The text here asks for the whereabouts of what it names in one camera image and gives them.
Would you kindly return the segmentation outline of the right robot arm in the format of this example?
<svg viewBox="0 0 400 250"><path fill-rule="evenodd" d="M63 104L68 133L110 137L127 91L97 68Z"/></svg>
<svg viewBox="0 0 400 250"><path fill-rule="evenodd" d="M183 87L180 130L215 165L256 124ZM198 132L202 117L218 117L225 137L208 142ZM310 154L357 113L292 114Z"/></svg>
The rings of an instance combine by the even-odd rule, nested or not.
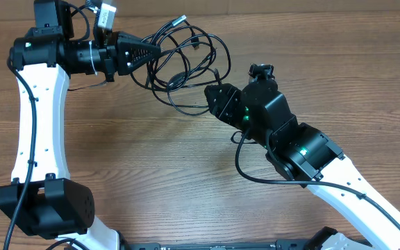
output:
<svg viewBox="0 0 400 250"><path fill-rule="evenodd" d="M243 90L211 85L205 96L212 115L267 151L283 177L253 182L300 185L337 210L376 249L400 249L400 212L376 191L343 150L320 130L299 123L274 80L256 80Z"/></svg>

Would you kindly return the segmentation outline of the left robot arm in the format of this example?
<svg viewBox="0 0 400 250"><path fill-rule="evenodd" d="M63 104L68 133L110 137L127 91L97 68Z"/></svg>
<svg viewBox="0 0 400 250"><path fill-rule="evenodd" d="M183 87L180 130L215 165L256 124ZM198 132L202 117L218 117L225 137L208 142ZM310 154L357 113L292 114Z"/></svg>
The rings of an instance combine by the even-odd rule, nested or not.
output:
<svg viewBox="0 0 400 250"><path fill-rule="evenodd" d="M19 86L19 142L10 184L0 186L0 210L9 230L68 243L75 249L127 249L124 236L96 215L91 190L70 177L65 155L65 100L74 74L129 75L160 48L113 30L112 1L87 1L95 15L76 39L75 6L36 1L35 26L17 38L7 59Z"/></svg>

